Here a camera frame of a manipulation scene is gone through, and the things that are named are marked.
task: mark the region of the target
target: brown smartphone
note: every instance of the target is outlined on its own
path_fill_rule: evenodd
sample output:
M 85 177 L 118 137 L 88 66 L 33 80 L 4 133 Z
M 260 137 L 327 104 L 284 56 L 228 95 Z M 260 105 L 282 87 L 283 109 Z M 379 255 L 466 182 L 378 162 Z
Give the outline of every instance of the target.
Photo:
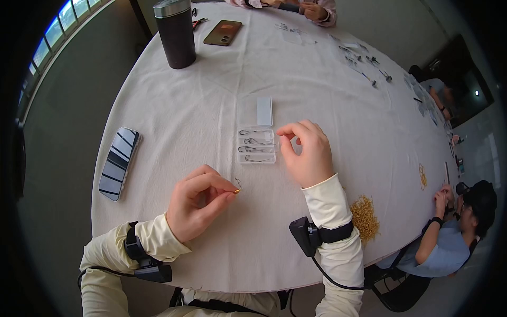
M 220 21 L 204 39 L 205 44 L 229 46 L 241 27 L 241 22 Z

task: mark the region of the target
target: black tumbler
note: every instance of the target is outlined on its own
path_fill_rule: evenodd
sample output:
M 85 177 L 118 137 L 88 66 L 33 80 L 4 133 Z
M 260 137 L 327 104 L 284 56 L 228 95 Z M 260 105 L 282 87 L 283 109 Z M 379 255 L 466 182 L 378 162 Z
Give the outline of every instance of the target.
M 169 66 L 190 66 L 196 59 L 190 0 L 162 0 L 153 10 Z

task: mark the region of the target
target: cream long-sleeve shirt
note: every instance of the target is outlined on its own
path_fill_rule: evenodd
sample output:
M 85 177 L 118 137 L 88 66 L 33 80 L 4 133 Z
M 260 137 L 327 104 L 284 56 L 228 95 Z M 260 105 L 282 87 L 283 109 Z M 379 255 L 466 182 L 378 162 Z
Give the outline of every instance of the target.
M 334 229 L 351 221 L 352 214 L 338 175 L 303 189 L 310 215 L 318 228 Z M 81 281 L 81 298 L 84 316 L 128 316 L 127 297 L 122 290 L 120 277 L 90 266 L 104 266 L 111 270 L 132 274 L 138 263 L 131 260 L 123 248 L 129 230 L 128 223 L 120 225 L 106 234 L 93 238 L 84 248 L 80 269 L 86 270 Z M 152 221 L 139 222 L 135 233 L 149 255 L 157 260 L 172 262 L 180 254 L 191 252 L 172 234 L 165 215 Z M 364 282 L 363 250 L 359 232 L 354 227 L 349 238 L 323 243 L 318 248 L 321 266 L 336 282 L 361 287 Z M 363 291 L 350 291 L 331 284 L 325 277 L 325 297 L 315 309 L 316 316 L 358 316 Z M 192 299 L 206 301 L 217 299 L 229 301 L 269 317 L 278 316 L 280 304 L 276 293 L 225 294 L 184 290 L 184 302 Z M 159 317 L 248 317 L 260 316 L 249 312 L 224 313 L 193 306 L 168 308 Z

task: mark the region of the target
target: white tablecloth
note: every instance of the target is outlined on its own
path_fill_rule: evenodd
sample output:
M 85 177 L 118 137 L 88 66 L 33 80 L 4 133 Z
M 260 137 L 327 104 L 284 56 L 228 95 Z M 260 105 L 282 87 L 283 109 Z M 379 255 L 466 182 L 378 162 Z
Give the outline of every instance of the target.
M 193 4 L 209 21 L 195 32 L 196 62 L 169 68 L 159 35 L 150 41 L 113 105 L 97 157 L 92 196 L 93 236 L 127 221 L 153 219 L 167 210 L 174 184 L 207 163 L 222 176 L 241 180 L 243 191 L 200 237 L 193 252 L 171 264 L 172 285 L 222 292 L 261 292 L 318 283 L 322 275 L 288 230 L 308 216 L 298 185 L 277 154 L 273 165 L 240 165 L 236 158 L 236 111 L 245 96 L 271 96 L 273 130 L 305 118 L 327 134 L 336 171 L 352 203 L 373 198 L 379 234 L 365 247 L 365 264 L 378 261 L 415 239 L 433 216 L 432 197 L 457 171 L 442 123 L 422 117 L 401 67 L 365 44 L 373 66 L 368 76 L 344 65 L 328 32 L 357 42 L 336 28 L 277 9 L 246 10 L 223 3 Z M 220 20 L 243 23 L 229 47 L 202 42 Z M 277 24 L 298 28 L 301 43 Z M 122 127 L 143 141 L 119 202 L 98 191 L 109 147 Z M 419 164 L 427 187 L 420 188 Z

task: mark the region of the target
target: pink sleeve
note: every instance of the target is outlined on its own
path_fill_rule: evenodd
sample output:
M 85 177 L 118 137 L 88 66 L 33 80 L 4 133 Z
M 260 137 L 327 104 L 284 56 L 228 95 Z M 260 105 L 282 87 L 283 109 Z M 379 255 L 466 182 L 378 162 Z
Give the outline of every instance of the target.
M 328 12 L 329 20 L 327 22 L 316 22 L 320 26 L 332 26 L 336 24 L 336 3 L 335 0 L 317 0 L 317 4 L 323 7 Z
M 235 6 L 235 7 L 242 7 L 242 8 L 262 8 L 261 0 L 249 0 L 248 3 L 251 5 L 247 5 L 245 0 L 225 0 L 228 4 Z

